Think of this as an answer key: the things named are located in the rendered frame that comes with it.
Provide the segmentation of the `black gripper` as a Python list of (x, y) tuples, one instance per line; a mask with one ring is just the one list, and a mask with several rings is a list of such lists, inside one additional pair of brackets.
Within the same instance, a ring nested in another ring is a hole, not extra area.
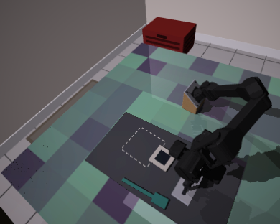
[[(186, 148), (186, 144), (181, 142), (180, 140), (176, 140), (172, 147), (169, 149), (169, 155), (174, 157), (177, 161), (179, 161), (186, 151), (191, 151)], [(226, 167), (220, 165), (219, 167), (209, 169), (207, 165), (203, 165), (200, 174), (206, 179), (214, 182), (215, 184), (219, 184), (223, 178), (223, 175), (226, 172)]]

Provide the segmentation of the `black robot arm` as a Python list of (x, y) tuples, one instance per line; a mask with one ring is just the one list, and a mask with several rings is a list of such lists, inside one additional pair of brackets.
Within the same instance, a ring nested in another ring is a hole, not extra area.
[(213, 133), (204, 129), (194, 138), (191, 151), (186, 151), (174, 167), (178, 175), (191, 184), (197, 184), (202, 176), (200, 169), (203, 165), (213, 169), (235, 159), (241, 150), (243, 136), (272, 107), (268, 94), (259, 77), (246, 78), (241, 84), (235, 85), (218, 85), (206, 80), (199, 88), (196, 86), (191, 95), (198, 103), (206, 97), (209, 101), (219, 97), (241, 97), (247, 103), (226, 127), (216, 129)]

